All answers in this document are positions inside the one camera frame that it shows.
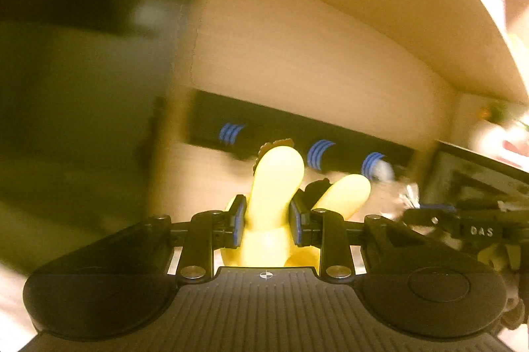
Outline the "dark television screen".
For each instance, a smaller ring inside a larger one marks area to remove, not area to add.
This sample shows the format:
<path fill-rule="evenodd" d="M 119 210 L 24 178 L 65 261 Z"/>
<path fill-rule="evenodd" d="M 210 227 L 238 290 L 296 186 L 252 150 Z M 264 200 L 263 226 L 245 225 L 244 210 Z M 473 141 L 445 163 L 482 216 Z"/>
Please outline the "dark television screen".
<path fill-rule="evenodd" d="M 195 0 L 1 0 L 1 199 L 135 218 Z"/>

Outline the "yellow plush toy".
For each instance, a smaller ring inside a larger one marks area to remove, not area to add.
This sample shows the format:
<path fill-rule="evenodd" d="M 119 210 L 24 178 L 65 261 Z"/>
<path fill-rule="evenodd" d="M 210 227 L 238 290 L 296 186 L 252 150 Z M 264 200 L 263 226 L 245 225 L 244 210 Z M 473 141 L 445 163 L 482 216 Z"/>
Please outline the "yellow plush toy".
<path fill-rule="evenodd" d="M 233 267 L 318 269 L 319 249 L 297 247 L 289 225 L 289 205 L 305 174 L 304 161 L 293 141 L 279 140 L 261 146 L 253 173 L 241 245 L 221 250 L 223 263 Z M 366 203 L 370 191 L 369 179 L 352 174 L 332 185 L 307 185 L 302 200 L 308 209 L 330 209 L 349 219 Z"/>

